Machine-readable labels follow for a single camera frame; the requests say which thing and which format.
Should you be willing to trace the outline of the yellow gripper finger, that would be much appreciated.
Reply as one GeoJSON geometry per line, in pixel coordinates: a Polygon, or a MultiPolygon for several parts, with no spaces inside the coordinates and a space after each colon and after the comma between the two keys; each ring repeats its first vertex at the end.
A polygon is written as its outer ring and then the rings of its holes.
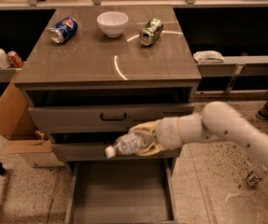
{"type": "Polygon", "coordinates": [[[161,151],[164,151],[164,148],[156,141],[153,141],[148,147],[138,151],[136,155],[141,157],[153,156],[161,151]]]}
{"type": "Polygon", "coordinates": [[[130,129],[129,135],[133,140],[153,141],[155,139],[156,125],[156,121],[140,123],[130,129]]]}

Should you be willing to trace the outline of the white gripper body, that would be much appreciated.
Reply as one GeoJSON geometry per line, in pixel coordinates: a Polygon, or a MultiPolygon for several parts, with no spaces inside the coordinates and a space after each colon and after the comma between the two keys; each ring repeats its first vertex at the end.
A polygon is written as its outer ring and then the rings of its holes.
{"type": "Polygon", "coordinates": [[[164,148],[173,150],[185,144],[199,142],[204,137],[204,128],[200,114],[183,117],[159,119],[156,123],[155,136],[164,148]]]}

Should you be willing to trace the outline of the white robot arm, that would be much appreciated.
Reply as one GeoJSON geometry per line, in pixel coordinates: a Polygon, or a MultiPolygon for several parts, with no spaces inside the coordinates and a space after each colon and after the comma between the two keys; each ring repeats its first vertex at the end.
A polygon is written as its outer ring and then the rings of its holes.
{"type": "Polygon", "coordinates": [[[201,113],[141,123],[131,128],[130,133],[146,133],[162,150],[189,143],[235,142],[268,171],[268,135],[227,103],[212,102],[205,105],[201,113]]]}

